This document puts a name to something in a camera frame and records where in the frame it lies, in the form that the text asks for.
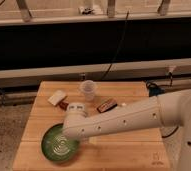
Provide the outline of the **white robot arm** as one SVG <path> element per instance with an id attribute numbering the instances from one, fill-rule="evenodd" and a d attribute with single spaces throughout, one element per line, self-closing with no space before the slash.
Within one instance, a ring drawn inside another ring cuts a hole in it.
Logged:
<path id="1" fill-rule="evenodd" d="M 152 96 L 90 117 L 83 104 L 71 103 L 64 119 L 63 134 L 79 140 L 168 126 L 183 128 L 177 171 L 191 171 L 191 89 Z"/>

